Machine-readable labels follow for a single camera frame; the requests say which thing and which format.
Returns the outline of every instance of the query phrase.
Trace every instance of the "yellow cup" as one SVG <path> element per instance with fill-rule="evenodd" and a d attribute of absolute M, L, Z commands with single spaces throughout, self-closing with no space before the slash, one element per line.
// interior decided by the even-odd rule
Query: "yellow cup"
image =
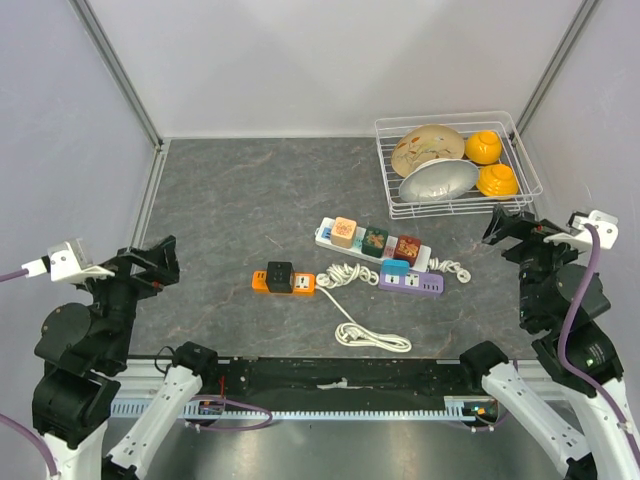
<path fill-rule="evenodd" d="M 480 170 L 476 187 L 487 197 L 503 197 L 518 193 L 518 180 L 511 167 L 498 163 Z"/>
<path fill-rule="evenodd" d="M 464 147 L 469 160 L 479 165 L 490 165 L 500 160 L 502 142 L 496 132 L 485 130 L 469 137 Z"/>

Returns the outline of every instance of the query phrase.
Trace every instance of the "white cable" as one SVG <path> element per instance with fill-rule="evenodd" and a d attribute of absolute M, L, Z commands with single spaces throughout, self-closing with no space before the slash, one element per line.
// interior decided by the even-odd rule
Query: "white cable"
<path fill-rule="evenodd" d="M 454 262 L 453 260 L 440 261 L 437 258 L 430 258 L 429 270 L 437 270 L 443 273 L 455 273 L 460 283 L 469 283 L 471 280 L 469 270 L 465 270 L 462 268 L 462 265 L 460 265 L 460 262 Z"/>
<path fill-rule="evenodd" d="M 356 322 L 347 311 L 336 301 L 328 290 L 343 287 L 356 279 L 376 286 L 380 281 L 377 272 L 369 270 L 367 267 L 356 264 L 351 267 L 348 264 L 333 264 L 327 268 L 326 273 L 316 276 L 316 290 L 324 293 L 329 300 L 347 317 L 348 322 L 341 323 L 336 328 L 336 340 L 346 347 L 378 347 L 395 353 L 407 353 L 411 351 L 411 342 L 404 337 L 394 334 L 375 333 L 364 328 Z"/>

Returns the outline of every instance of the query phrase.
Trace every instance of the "dish rack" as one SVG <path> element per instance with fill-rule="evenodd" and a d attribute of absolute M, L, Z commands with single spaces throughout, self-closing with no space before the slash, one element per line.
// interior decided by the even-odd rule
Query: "dish rack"
<path fill-rule="evenodd" d="M 391 167 L 391 153 L 402 137 L 413 129 L 427 124 L 446 125 L 453 128 L 464 137 L 465 141 L 476 132 L 483 130 L 496 132 L 502 142 L 499 163 L 508 165 L 515 173 L 518 193 L 510 197 L 485 197 L 474 187 L 464 195 L 451 200 L 416 203 L 403 201 L 398 190 L 404 178 Z M 381 118 L 376 121 L 375 127 L 380 168 L 389 203 L 389 216 L 392 219 L 491 213 L 493 207 L 498 204 L 511 212 L 517 212 L 532 203 L 534 198 L 542 193 L 540 179 L 524 149 L 513 118 L 507 112 Z"/>

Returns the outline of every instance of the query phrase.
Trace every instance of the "bowl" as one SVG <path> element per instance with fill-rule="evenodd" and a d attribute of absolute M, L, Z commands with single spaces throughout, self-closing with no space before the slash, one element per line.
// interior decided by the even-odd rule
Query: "bowl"
<path fill-rule="evenodd" d="M 391 166 L 407 177 L 419 165 L 438 158 L 460 159 L 464 155 L 464 138 L 444 125 L 423 125 L 398 142 L 391 153 Z"/>
<path fill-rule="evenodd" d="M 478 181 L 478 167 L 468 160 L 440 158 L 419 165 L 400 184 L 398 194 L 408 203 L 452 200 Z"/>
<path fill-rule="evenodd" d="M 474 133 L 467 140 L 464 153 L 469 160 L 479 165 L 495 163 L 502 154 L 500 136 L 491 130 Z"/>
<path fill-rule="evenodd" d="M 476 187 L 487 197 L 504 197 L 518 193 L 518 180 L 511 167 L 498 163 L 480 170 Z"/>

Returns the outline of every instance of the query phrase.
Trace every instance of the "white panel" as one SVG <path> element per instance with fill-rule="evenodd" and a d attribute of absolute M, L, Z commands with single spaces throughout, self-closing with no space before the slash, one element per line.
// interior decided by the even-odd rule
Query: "white panel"
<path fill-rule="evenodd" d="M 161 133 L 373 134 L 517 117 L 579 0 L 91 0 Z"/>
<path fill-rule="evenodd" d="M 620 236 L 602 255 L 613 307 L 598 321 L 613 338 L 640 392 L 640 4 L 601 2 L 525 134 L 544 186 L 541 213 L 564 224 L 574 209 L 620 218 Z M 640 417 L 640 398 L 630 395 Z"/>
<path fill-rule="evenodd" d="M 153 148 L 67 0 L 3 0 L 0 15 L 0 273 L 84 236 L 94 258 L 127 245 Z M 0 411 L 31 425 L 56 306 L 90 302 L 45 276 L 0 284 Z M 35 449 L 0 426 L 2 478 L 42 478 Z"/>

